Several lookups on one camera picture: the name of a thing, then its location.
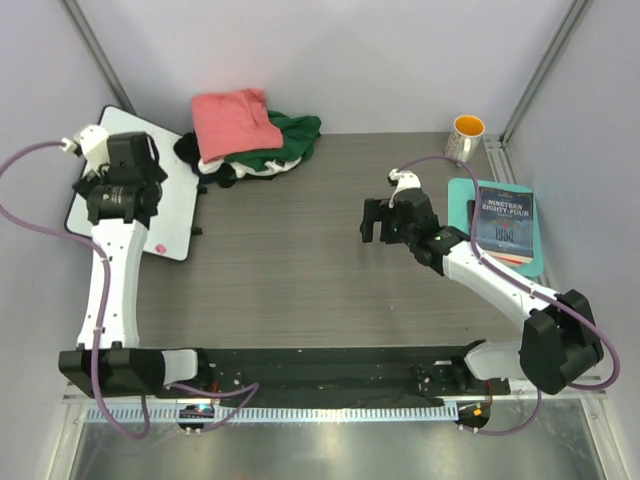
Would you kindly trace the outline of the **white dry-erase board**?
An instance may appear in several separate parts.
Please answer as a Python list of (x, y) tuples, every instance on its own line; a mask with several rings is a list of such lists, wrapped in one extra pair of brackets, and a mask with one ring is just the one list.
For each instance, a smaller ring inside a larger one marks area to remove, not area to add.
[[(106, 106), (97, 123), (111, 134), (145, 132), (151, 136), (159, 152), (159, 163), (168, 175), (162, 183), (162, 198), (137, 195), (137, 218), (148, 227), (144, 251), (174, 261), (187, 259), (194, 231), (194, 216), (199, 195), (199, 179), (173, 150), (179, 135), (116, 106)], [(162, 244), (165, 254), (156, 252)]]

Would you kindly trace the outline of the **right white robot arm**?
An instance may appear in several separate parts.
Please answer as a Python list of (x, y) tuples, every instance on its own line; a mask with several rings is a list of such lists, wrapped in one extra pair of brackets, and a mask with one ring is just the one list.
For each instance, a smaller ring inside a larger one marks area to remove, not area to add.
[(439, 223), (421, 189), (365, 200), (362, 241), (372, 242), (375, 230), (381, 242), (405, 245), (419, 264), (469, 288), (520, 328), (516, 342), (481, 341), (468, 348), (463, 363), (451, 371), (460, 393), (475, 394), (490, 379), (513, 378), (553, 395), (603, 359), (602, 342), (583, 295), (575, 290), (559, 294), (503, 265), (485, 264), (468, 234)]

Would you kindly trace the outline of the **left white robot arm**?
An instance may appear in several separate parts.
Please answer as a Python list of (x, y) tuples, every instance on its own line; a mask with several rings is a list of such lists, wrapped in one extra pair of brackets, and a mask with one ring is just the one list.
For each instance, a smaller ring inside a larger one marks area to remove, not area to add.
[(197, 350), (140, 345), (140, 263), (168, 177), (154, 140), (89, 125), (73, 145), (89, 168), (73, 189), (86, 202), (93, 260), (81, 332), (75, 348), (60, 353), (60, 372), (91, 398), (157, 395), (176, 382), (190, 398), (205, 397), (213, 375)]

